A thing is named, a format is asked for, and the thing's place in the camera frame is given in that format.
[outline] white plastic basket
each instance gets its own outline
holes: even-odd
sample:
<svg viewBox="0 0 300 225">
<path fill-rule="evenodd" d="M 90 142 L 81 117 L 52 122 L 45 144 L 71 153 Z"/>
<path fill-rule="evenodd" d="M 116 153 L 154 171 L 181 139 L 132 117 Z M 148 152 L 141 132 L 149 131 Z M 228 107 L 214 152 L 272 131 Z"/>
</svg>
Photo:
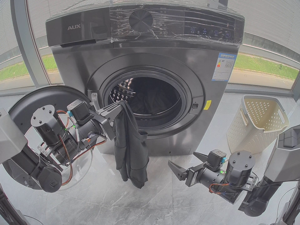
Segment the white plastic basket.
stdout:
<svg viewBox="0 0 300 225">
<path fill-rule="evenodd" d="M 289 124 L 276 98 L 244 95 L 227 131 L 230 151 L 247 150 L 252 154 L 262 152 Z"/>
</svg>

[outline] connector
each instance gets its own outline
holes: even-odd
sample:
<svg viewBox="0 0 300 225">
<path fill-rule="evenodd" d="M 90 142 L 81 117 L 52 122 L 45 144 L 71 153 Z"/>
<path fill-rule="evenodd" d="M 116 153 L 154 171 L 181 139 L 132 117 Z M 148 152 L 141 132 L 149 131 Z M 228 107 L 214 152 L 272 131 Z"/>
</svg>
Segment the connector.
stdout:
<svg viewBox="0 0 300 225">
<path fill-rule="evenodd" d="M 67 111 L 67 114 L 70 116 L 70 117 L 73 117 L 73 113 L 71 111 Z"/>
</svg>

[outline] dark gray clothing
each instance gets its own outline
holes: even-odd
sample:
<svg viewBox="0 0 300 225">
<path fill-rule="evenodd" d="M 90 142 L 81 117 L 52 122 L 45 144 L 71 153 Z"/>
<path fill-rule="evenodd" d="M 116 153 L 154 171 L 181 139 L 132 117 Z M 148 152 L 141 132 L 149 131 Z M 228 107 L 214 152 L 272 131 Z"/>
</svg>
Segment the dark gray clothing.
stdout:
<svg viewBox="0 0 300 225">
<path fill-rule="evenodd" d="M 145 140 L 147 133 L 139 131 L 133 112 L 126 102 L 119 102 L 122 112 L 115 118 L 115 163 L 123 181 L 131 180 L 134 186 L 142 188 L 147 178 L 149 162 L 148 148 Z"/>
</svg>

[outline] energy label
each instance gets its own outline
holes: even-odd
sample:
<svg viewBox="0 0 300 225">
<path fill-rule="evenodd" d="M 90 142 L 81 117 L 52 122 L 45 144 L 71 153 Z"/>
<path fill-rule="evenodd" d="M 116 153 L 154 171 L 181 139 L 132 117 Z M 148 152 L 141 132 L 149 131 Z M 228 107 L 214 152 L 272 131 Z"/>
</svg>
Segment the energy label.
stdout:
<svg viewBox="0 0 300 225">
<path fill-rule="evenodd" d="M 235 60 L 235 54 L 220 52 L 216 68 L 212 76 L 212 81 L 228 81 L 234 67 Z"/>
</svg>

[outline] gray tile floor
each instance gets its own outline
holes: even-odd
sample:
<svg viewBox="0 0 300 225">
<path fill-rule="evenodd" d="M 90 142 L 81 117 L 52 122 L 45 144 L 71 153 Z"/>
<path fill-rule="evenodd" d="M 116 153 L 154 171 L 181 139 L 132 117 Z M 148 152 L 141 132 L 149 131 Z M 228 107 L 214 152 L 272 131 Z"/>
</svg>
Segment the gray tile floor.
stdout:
<svg viewBox="0 0 300 225">
<path fill-rule="evenodd" d="M 0 98 L 0 107 L 8 109 L 19 97 Z M 230 154 L 226 132 L 239 107 L 242 94 L 224 94 L 218 110 L 197 151 L 208 153 L 219 148 Z M 278 97 L 290 119 L 290 126 L 300 124 L 300 101 Z M 256 154 L 253 169 L 262 177 L 272 145 Z M 276 219 L 277 206 L 282 195 L 295 186 L 284 183 L 269 202 L 267 210 L 259 217 L 248 217 L 239 212 L 245 194 L 231 205 L 202 185 L 188 188 L 172 174 L 168 159 L 188 168 L 199 164 L 192 155 L 175 157 L 151 157 L 148 179 L 142 189 L 130 181 L 123 182 L 115 169 L 114 157 L 94 151 L 92 167 L 84 179 L 74 187 L 57 193 L 45 193 L 26 188 L 0 167 L 0 182 L 15 208 L 23 214 L 41 220 L 44 225 L 71 224 L 203 224 L 203 225 L 255 225 L 272 223 Z M 292 191 L 282 199 L 279 212 L 289 200 Z M 38 222 L 28 218 L 32 225 Z"/>
</svg>

